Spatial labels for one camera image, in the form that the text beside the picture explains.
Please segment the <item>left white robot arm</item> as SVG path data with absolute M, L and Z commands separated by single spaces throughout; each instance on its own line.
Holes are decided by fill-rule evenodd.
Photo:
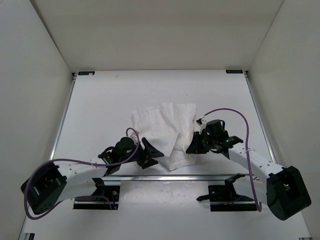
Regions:
M 146 138 L 135 142 L 123 137 L 89 161 L 54 159 L 40 165 L 20 187 L 24 209 L 30 219 L 39 219 L 58 203 L 72 198 L 104 195 L 103 177 L 117 172 L 121 165 L 137 163 L 142 169 L 158 164 L 164 154 Z

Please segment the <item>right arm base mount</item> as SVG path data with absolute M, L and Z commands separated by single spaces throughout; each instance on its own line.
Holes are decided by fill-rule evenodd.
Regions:
M 237 194 L 234 183 L 249 180 L 248 176 L 237 173 L 227 178 L 224 184 L 211 184 L 208 194 L 199 196 L 198 202 L 209 200 L 211 212 L 255 212 L 257 207 L 253 198 Z

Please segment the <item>white pleated skirt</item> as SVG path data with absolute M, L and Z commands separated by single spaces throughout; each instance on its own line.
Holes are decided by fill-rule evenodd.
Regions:
M 197 106 L 194 103 L 163 102 L 131 113 L 133 128 L 163 156 L 158 161 L 169 171 L 195 164 L 187 154 L 195 130 Z

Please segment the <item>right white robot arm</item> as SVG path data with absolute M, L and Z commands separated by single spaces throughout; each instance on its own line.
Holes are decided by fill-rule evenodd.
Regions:
M 279 220 L 285 221 L 312 204 L 300 171 L 274 163 L 248 147 L 248 141 L 229 136 L 225 122 L 220 119 L 205 122 L 198 119 L 200 131 L 193 134 L 188 154 L 224 155 L 228 160 L 246 168 L 248 175 L 237 173 L 218 189 L 196 200 L 210 200 L 213 206 L 233 204 L 245 198 L 268 206 Z

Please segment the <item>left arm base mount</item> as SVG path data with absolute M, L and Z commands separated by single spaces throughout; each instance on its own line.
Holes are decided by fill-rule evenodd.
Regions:
M 105 183 L 101 178 L 94 178 L 95 190 L 90 195 L 76 197 L 74 210 L 110 210 L 119 209 L 120 182 Z

